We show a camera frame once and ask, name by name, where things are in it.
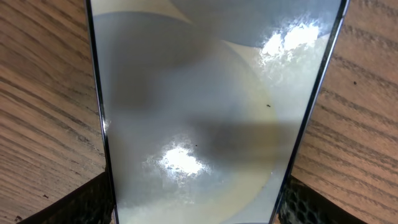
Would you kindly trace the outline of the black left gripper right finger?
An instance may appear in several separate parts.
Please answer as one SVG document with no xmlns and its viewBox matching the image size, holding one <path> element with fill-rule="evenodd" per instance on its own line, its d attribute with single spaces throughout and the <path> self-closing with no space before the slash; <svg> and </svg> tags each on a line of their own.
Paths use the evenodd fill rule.
<svg viewBox="0 0 398 224">
<path fill-rule="evenodd" d="M 295 177 L 289 177 L 279 208 L 280 224 L 365 224 Z"/>
</svg>

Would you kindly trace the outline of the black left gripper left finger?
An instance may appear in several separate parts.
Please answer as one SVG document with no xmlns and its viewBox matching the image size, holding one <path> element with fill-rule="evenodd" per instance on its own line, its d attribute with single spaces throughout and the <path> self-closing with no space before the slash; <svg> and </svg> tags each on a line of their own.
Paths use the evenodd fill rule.
<svg viewBox="0 0 398 224">
<path fill-rule="evenodd" d="M 114 201 L 107 172 L 19 224 L 110 224 Z"/>
</svg>

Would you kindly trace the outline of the Samsung Galaxy smartphone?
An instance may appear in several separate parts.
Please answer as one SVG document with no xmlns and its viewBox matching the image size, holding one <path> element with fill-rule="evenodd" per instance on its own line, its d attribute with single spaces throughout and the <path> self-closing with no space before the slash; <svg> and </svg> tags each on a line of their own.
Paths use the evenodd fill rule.
<svg viewBox="0 0 398 224">
<path fill-rule="evenodd" d="M 272 223 L 345 0 L 85 2 L 117 223 Z"/>
</svg>

